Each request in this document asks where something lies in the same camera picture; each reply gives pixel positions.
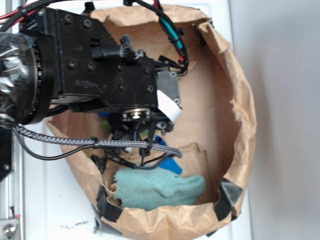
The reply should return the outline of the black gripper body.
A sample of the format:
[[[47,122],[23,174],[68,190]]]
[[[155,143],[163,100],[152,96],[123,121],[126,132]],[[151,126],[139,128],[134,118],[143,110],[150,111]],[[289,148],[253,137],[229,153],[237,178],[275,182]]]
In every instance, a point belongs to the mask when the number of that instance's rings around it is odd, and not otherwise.
[[[180,91],[168,59],[134,50],[128,35],[117,43],[87,15],[45,7],[34,18],[35,122],[50,105],[59,105],[75,113],[110,113],[115,129],[173,130],[181,115]]]

